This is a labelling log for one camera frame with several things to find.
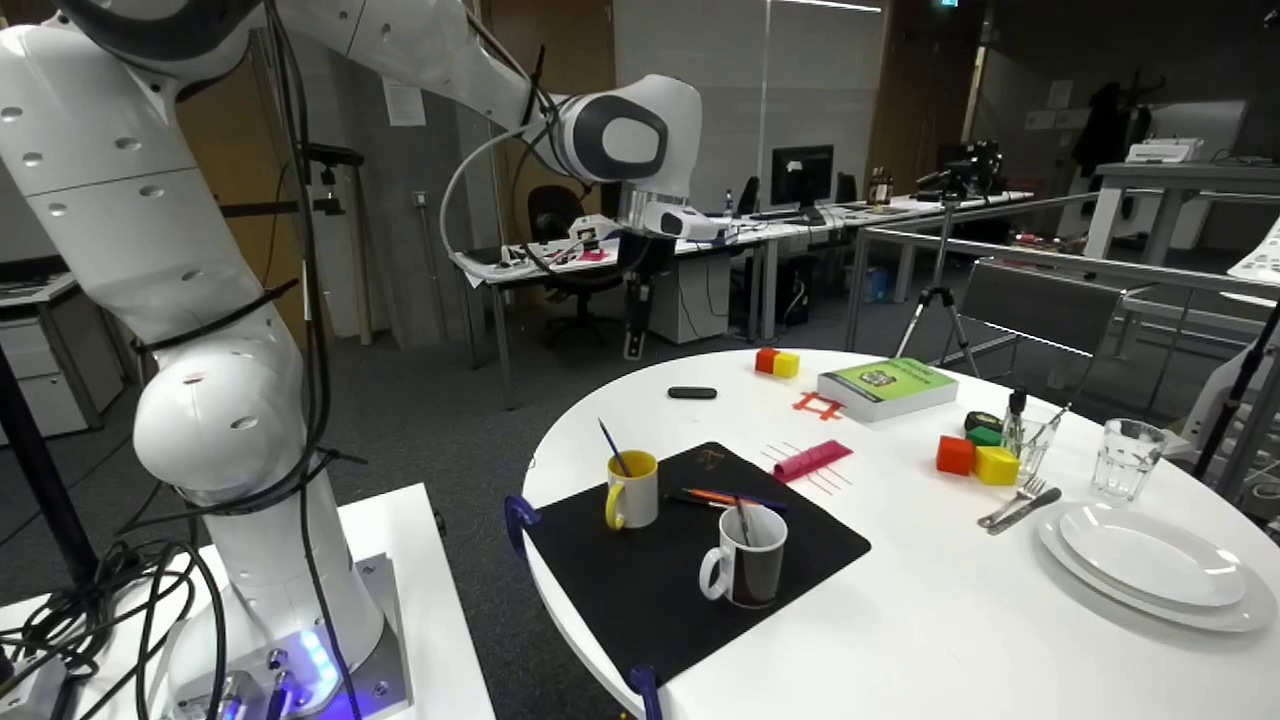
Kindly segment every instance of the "white plate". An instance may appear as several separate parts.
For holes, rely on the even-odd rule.
[[[1200,606],[1175,606],[1175,604],[1159,604],[1146,599],[1141,593],[1132,593],[1129,585],[1114,585],[1100,571],[1091,571],[1058,534],[1054,534],[1054,519],[1035,527],[1040,547],[1069,566],[1069,577],[1085,581],[1086,586],[1113,594],[1122,606],[1137,606],[1144,616],[1181,622],[1181,627],[1200,627],[1200,631],[1225,631],[1225,635],[1243,635],[1243,631],[1259,631],[1274,621],[1274,599],[1272,593],[1252,577],[1252,566],[1240,564],[1248,593],[1240,604],[1218,606],[1218,612],[1200,612]]]
[[[1233,606],[1248,586],[1233,553],[1152,517],[1073,502],[1058,512],[1054,530],[1109,581],[1169,604]]]

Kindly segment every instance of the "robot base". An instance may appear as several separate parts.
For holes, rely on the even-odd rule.
[[[360,669],[353,669],[360,712],[366,720],[380,720],[380,715],[395,715],[395,712],[412,709],[399,593],[395,593],[395,566],[389,554],[366,554],[354,564],[354,571],[362,577],[366,594],[375,599],[375,606],[389,621],[370,655]],[[278,650],[285,655],[308,650],[308,641],[290,635],[278,647],[259,647],[259,650],[246,650],[246,660],[227,663],[223,715],[237,715],[237,720],[285,720],[285,715],[353,720],[344,687],[337,687],[337,694],[321,712],[296,712],[296,703],[304,703],[298,694],[286,700],[286,694],[262,693],[259,676],[273,672]],[[213,676],[199,676],[184,687],[205,687],[205,694],[181,693],[173,720],[205,720]]]

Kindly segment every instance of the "gray carpet floor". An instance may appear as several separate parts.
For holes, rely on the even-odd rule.
[[[870,302],[860,321],[860,352],[892,352],[910,302]],[[820,296],[808,322],[778,328],[778,349],[840,349],[844,302]],[[921,328],[915,352],[942,343],[942,314],[931,311]],[[341,500],[375,494],[404,482],[425,482],[442,524],[442,547],[460,585],[460,599],[481,647],[485,679],[497,715],[510,720],[574,720],[616,715],[616,703],[574,663],[548,622],[525,566],[510,559],[499,519],[499,500],[520,489],[525,463],[548,425],[584,393],[632,373],[601,343],[544,349],[540,314],[516,311],[516,406],[499,388],[490,362],[470,369],[464,349],[399,352],[391,343],[337,343],[333,349],[333,430],[329,445],[366,463],[337,463]],[[671,349],[652,341],[645,362],[686,352],[746,349],[742,335]],[[1152,399],[1163,349],[1152,335],[1132,335],[1109,352],[1086,393],[1085,414],[1144,410],[1175,421],[1187,410],[1204,373],[1218,362],[1218,349],[1175,352],[1163,388]],[[1033,349],[993,355],[982,369],[995,380],[1040,373]],[[52,439],[52,457],[70,482],[82,524],[94,545],[151,492],[149,472],[128,449],[137,393],[112,404],[102,426]],[[0,599],[21,599],[64,585],[56,547],[33,517],[29,489],[9,451],[0,451]]]

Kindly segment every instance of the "yellow cup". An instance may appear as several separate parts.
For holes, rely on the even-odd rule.
[[[660,517],[657,457],[618,451],[609,461],[604,527],[649,527]]]

